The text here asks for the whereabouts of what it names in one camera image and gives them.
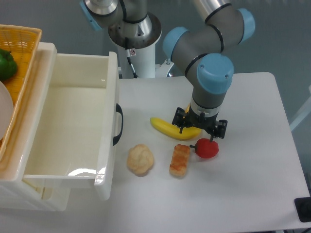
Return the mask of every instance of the yellow basket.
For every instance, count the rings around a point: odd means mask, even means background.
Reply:
[[[3,84],[11,94],[14,112],[11,123],[3,139],[0,140],[0,162],[10,139],[11,131],[16,123],[41,34],[42,31],[37,28],[0,24],[0,49],[11,51],[17,63],[17,73],[12,78],[3,81]]]

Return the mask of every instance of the white table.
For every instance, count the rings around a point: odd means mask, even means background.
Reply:
[[[124,131],[117,144],[111,197],[72,190],[65,212],[0,209],[1,233],[233,233],[310,227],[294,199],[309,195],[274,77],[236,74],[218,119],[227,119],[219,154],[193,153],[183,179],[169,174],[179,142],[156,131],[150,117],[171,121],[186,107],[192,86],[184,77],[121,80]],[[147,144],[153,169],[138,177],[126,167],[127,151]]]

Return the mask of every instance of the cable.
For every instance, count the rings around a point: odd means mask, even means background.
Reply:
[[[129,39],[126,37],[126,38],[125,38],[125,50],[128,50],[128,49],[129,49],[129,48],[128,48],[128,41],[129,41]],[[129,55],[128,55],[128,57],[127,57],[127,62],[128,62],[128,64],[130,65],[130,67],[131,67],[131,70],[132,70],[132,72],[133,72],[134,79],[138,79],[139,77],[138,77],[138,75],[137,75],[136,72],[135,72],[133,63],[132,63],[132,61],[131,61],[131,57],[130,57]]]

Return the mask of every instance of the white drawer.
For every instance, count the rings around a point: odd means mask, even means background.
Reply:
[[[114,166],[113,143],[121,136],[116,114],[121,113],[117,55],[57,54],[51,64],[51,80],[34,80],[34,88],[46,92],[38,95],[40,100],[30,93],[26,110],[33,116],[23,118],[21,128],[28,124],[24,138],[17,137],[8,152],[14,154],[16,145],[28,149],[8,159],[0,179],[21,178],[32,187],[45,188],[95,186],[106,200]]]

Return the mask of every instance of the bread slice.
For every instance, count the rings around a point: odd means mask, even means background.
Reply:
[[[190,156],[190,147],[184,145],[176,145],[170,164],[170,173],[173,176],[183,177],[187,171],[188,159]]]

